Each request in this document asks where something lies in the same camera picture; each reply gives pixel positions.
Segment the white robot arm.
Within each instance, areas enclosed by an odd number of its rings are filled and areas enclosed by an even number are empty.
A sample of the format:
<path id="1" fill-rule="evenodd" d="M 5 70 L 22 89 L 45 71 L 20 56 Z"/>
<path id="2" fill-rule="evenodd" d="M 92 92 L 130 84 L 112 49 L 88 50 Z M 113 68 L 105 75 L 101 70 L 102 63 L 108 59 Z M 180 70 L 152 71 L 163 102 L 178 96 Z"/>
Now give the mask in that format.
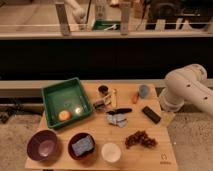
<path id="1" fill-rule="evenodd" d="M 206 87 L 207 71 L 200 64 L 190 64 L 170 71 L 159 95 L 161 107 L 168 112 L 179 111 L 185 101 L 213 117 L 213 90 Z"/>

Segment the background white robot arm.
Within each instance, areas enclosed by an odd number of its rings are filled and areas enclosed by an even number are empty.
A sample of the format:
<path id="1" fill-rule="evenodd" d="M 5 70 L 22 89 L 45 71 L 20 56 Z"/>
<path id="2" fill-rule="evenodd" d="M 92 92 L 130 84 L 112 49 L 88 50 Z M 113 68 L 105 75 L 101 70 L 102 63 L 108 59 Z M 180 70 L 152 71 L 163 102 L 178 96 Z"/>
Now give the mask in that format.
<path id="1" fill-rule="evenodd" d="M 86 12 L 76 0 L 65 0 L 65 3 L 72 8 L 72 14 L 77 24 L 86 22 Z"/>

